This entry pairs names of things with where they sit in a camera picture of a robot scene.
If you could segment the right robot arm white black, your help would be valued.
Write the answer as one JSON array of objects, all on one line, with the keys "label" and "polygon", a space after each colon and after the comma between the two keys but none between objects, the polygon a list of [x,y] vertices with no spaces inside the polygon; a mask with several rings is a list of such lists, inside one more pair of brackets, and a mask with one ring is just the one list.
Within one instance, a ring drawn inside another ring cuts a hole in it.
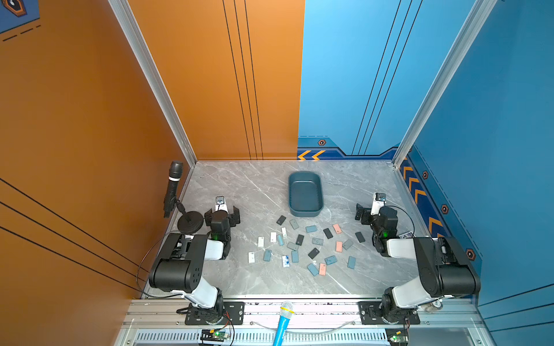
[{"label": "right robot arm white black", "polygon": [[398,236],[398,213],[391,206],[382,206],[377,213],[370,208],[356,206],[355,219],[372,229],[372,244],[383,257],[415,260],[418,275],[382,295],[379,307],[374,309],[386,323],[408,321],[417,314],[418,307],[442,298],[460,298],[477,295],[480,278],[460,242],[453,237]]}]

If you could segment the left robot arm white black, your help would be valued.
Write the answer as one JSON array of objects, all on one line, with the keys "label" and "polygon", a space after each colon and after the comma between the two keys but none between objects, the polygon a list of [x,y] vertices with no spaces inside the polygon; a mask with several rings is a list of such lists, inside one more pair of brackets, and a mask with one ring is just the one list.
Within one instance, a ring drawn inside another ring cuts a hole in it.
[{"label": "left robot arm white black", "polygon": [[231,228],[240,224],[239,208],[223,207],[205,214],[185,212],[162,245],[149,274],[153,288],[190,301],[187,315],[208,324],[224,318],[222,290],[203,278],[207,260],[225,260],[231,249]]}]

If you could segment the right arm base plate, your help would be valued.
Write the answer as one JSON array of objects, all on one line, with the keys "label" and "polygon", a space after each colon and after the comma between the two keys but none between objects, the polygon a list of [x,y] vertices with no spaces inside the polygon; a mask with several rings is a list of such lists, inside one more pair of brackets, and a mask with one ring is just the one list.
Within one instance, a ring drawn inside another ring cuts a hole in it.
[{"label": "right arm base plate", "polygon": [[396,306],[391,308],[382,307],[378,301],[360,301],[358,303],[359,316],[363,325],[378,324],[421,324],[416,309],[400,309]]}]

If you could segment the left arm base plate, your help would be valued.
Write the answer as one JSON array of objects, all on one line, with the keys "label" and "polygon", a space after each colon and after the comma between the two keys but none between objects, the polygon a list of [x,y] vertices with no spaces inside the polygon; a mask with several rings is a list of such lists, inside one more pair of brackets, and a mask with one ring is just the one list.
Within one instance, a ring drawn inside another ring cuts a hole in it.
[{"label": "left arm base plate", "polygon": [[231,322],[242,325],[245,316],[245,303],[242,301],[223,301],[211,309],[201,309],[190,304],[184,309],[186,325],[216,325]]}]

